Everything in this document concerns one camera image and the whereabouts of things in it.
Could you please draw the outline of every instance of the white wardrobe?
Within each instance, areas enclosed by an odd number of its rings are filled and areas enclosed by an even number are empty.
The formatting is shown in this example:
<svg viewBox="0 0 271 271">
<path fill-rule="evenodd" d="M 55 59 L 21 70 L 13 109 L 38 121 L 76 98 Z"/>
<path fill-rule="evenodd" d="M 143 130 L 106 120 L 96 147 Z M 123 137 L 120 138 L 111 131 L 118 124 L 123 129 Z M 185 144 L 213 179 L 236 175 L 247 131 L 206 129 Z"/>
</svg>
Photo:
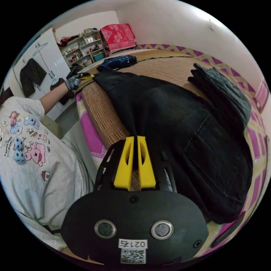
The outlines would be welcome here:
<svg viewBox="0 0 271 271">
<path fill-rule="evenodd" d="M 56 84 L 59 78 L 66 80 L 66 76 L 70 72 L 70 69 L 55 41 L 52 29 L 49 29 L 43 33 L 27 49 L 27 51 L 15 65 L 14 74 L 20 86 L 20 71 L 30 58 L 33 58 L 47 73 L 40 86 L 37 86 L 34 83 L 36 91 L 29 97 L 31 99 L 40 99 L 46 93 L 49 93 L 51 85 Z M 47 116 L 53 120 L 56 120 L 56 118 L 74 102 L 75 99 L 71 99 L 65 105 L 57 103 L 57 105 L 54 106 Z"/>
</svg>

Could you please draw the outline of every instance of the pink pillow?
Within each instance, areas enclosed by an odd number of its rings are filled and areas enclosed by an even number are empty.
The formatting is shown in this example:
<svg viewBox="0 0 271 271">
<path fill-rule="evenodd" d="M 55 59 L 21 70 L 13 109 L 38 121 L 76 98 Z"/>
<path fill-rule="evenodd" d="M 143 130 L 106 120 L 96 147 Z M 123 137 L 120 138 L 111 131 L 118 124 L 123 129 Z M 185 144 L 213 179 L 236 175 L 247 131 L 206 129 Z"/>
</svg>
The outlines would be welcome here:
<svg viewBox="0 0 271 271">
<path fill-rule="evenodd" d="M 263 111 L 265 107 L 265 104 L 268 99 L 268 94 L 269 94 L 269 89 L 268 89 L 267 83 L 265 81 L 262 81 L 255 95 L 255 98 L 257 100 L 257 107 L 260 113 Z"/>
</svg>

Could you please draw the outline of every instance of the blue cartoon dog print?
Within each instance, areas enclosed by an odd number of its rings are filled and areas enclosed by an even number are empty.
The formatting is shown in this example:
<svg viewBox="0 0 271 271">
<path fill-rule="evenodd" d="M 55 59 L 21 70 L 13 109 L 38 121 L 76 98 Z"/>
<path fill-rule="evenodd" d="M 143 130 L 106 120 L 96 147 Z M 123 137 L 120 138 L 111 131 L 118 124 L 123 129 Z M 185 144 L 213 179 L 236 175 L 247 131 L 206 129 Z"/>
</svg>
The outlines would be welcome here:
<svg viewBox="0 0 271 271">
<path fill-rule="evenodd" d="M 26 116 L 23 124 L 25 126 L 32 125 L 36 130 L 38 130 L 40 126 L 40 123 L 32 115 Z"/>
<path fill-rule="evenodd" d="M 20 140 L 18 137 L 15 137 L 14 139 L 14 156 L 13 159 L 17 162 L 17 163 L 23 163 L 25 162 L 25 155 L 23 153 L 23 142 L 22 140 Z"/>
<path fill-rule="evenodd" d="M 15 135 L 19 136 L 22 133 L 22 130 L 23 130 L 22 126 L 19 126 L 16 123 L 13 126 L 11 126 L 10 133 L 13 134 L 13 135 L 15 134 Z"/>
</svg>

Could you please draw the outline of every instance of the woven rattan mat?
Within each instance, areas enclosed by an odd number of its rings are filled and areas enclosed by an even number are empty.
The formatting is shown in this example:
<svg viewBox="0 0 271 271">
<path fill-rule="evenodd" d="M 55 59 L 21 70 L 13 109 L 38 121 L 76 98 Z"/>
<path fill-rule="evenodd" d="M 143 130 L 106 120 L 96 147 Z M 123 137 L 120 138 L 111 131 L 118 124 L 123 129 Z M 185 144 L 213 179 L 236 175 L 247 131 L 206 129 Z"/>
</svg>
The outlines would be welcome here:
<svg viewBox="0 0 271 271">
<path fill-rule="evenodd" d="M 191 76 L 194 63 L 198 63 L 206 68 L 212 68 L 211 65 L 191 57 L 149 58 L 129 68 L 123 68 L 120 71 L 166 80 L 182 86 L 208 100 L 198 88 L 187 81 L 187 78 Z M 230 76 L 226 77 L 236 84 Z M 113 108 L 108 95 L 96 82 L 92 82 L 82 90 L 82 98 L 93 125 L 107 149 L 110 145 L 129 136 L 128 131 Z M 132 186 L 135 189 L 139 187 L 137 175 L 132 178 Z"/>
<path fill-rule="evenodd" d="M 142 51 L 142 52 L 135 52 L 130 53 L 129 55 L 135 56 L 137 61 L 142 61 L 145 59 L 150 59 L 150 58 L 159 58 L 159 57 L 175 57 L 175 56 L 183 56 L 183 57 L 192 57 L 188 54 L 180 53 L 180 52 L 173 52 L 173 51 L 167 51 L 167 50 L 147 50 L 147 51 Z M 97 71 L 97 66 L 94 66 L 90 68 L 89 70 L 85 71 L 90 74 L 96 74 L 98 73 Z M 78 89 L 76 89 L 75 93 L 82 90 L 85 86 L 90 84 L 93 80 L 82 80 L 80 86 Z"/>
</svg>

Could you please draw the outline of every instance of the gloved hand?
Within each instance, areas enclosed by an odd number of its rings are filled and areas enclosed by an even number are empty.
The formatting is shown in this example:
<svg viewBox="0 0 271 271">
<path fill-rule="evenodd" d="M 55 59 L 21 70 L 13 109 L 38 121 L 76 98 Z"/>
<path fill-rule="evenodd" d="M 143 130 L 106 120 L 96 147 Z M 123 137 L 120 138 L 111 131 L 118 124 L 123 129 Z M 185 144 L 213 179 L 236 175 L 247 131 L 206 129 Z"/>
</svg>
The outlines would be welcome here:
<svg viewBox="0 0 271 271">
<path fill-rule="evenodd" d="M 65 81 L 65 85 L 67 86 L 69 91 L 73 91 L 74 89 L 78 89 L 78 87 L 81 83 L 80 77 L 82 77 L 82 76 L 83 76 L 83 74 L 79 73 L 79 74 L 74 75 Z"/>
</svg>

